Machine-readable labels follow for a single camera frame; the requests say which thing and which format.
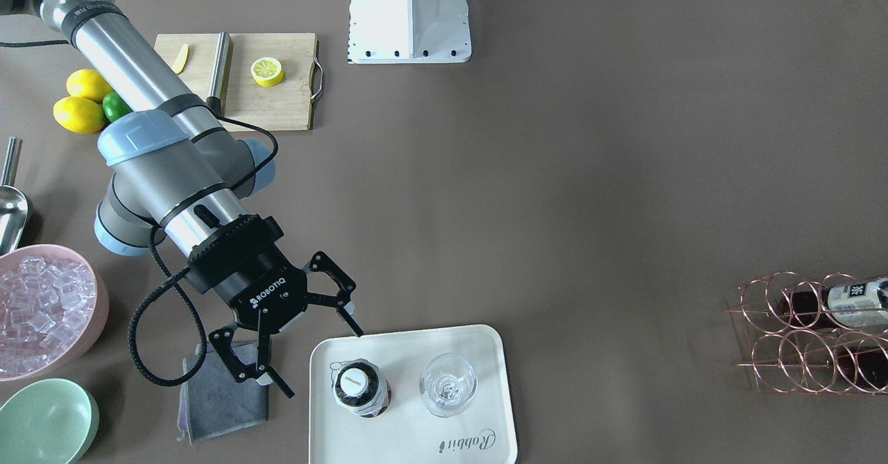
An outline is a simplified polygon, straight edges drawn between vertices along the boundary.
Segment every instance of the bottle label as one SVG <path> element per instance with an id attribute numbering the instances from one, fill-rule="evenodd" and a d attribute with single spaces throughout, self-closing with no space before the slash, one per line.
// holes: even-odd
<path id="1" fill-rule="evenodd" d="M 833 318 L 846 327 L 888 325 L 888 278 L 833 287 L 826 304 Z"/>

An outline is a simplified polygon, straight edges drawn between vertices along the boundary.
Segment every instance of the white tray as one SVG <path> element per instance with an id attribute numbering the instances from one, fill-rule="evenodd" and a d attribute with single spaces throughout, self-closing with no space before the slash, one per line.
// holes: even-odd
<path id="1" fill-rule="evenodd" d="M 441 353 L 462 354 L 478 375 L 469 408 L 449 418 L 429 413 L 419 395 L 422 369 Z M 330 364 L 355 359 L 375 363 L 391 385 L 391 404 L 377 417 L 364 419 L 336 404 Z M 488 325 L 331 338 L 314 348 L 309 370 L 310 464 L 518 459 L 502 340 Z"/>

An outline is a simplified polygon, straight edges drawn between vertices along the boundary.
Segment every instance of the blue joint cap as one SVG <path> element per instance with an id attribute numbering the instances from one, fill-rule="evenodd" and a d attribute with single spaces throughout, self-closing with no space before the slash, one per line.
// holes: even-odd
<path id="1" fill-rule="evenodd" d="M 148 253 L 147 247 L 130 246 L 129 243 L 125 243 L 113 236 L 113 234 L 105 228 L 105 225 L 102 224 L 102 221 L 99 220 L 98 208 L 96 208 L 96 220 L 92 223 L 92 230 L 95 232 L 96 239 L 99 240 L 99 243 L 115 255 L 142 256 L 147 255 Z"/>
<path id="2" fill-rule="evenodd" d="M 266 160 L 266 157 L 272 153 L 268 147 L 266 147 L 266 144 L 263 144 L 262 141 L 258 141 L 258 139 L 244 138 L 241 141 L 247 144 L 247 147 L 250 149 L 250 154 L 253 154 L 253 166 Z M 250 192 L 250 195 L 271 185 L 275 180 L 275 161 L 270 161 L 266 166 L 263 166 L 262 169 L 258 170 L 256 172 L 256 177 L 254 177 L 253 180 L 255 183 L 253 184 L 253 191 Z"/>
<path id="3" fill-rule="evenodd" d="M 186 139 L 162 110 L 133 112 L 111 123 L 99 136 L 99 152 L 109 167 Z"/>

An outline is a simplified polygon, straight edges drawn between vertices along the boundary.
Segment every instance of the scoop handle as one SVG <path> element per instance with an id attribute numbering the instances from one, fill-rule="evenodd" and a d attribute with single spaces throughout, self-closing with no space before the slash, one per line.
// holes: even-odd
<path id="1" fill-rule="evenodd" d="M 19 168 L 19 154 L 22 153 L 22 139 L 13 136 L 6 147 L 6 161 L 3 162 L 3 177 L 0 184 L 13 186 L 15 172 Z"/>

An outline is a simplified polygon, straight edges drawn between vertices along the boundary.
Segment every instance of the robotiq logo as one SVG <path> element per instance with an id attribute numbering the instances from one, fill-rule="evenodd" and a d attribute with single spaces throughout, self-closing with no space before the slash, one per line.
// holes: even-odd
<path id="1" fill-rule="evenodd" d="M 443 440 L 438 445 L 438 454 L 444 454 L 445 450 L 451 452 L 468 451 L 473 447 L 478 450 L 488 450 L 497 442 L 497 433 L 492 429 L 482 429 L 478 436 L 470 436 L 469 438 L 460 438 L 454 440 Z"/>
<path id="2" fill-rule="evenodd" d="M 261 293 L 256 294 L 256 297 L 250 298 L 250 304 L 253 305 L 253 309 L 259 308 L 259 302 L 261 302 L 261 300 L 266 299 L 278 287 L 280 287 L 286 283 L 287 283 L 287 281 L 284 279 L 284 277 L 278 278 L 278 280 L 275 280 L 271 285 L 269 285 L 269 287 L 266 288 L 266 290 L 261 291 Z"/>

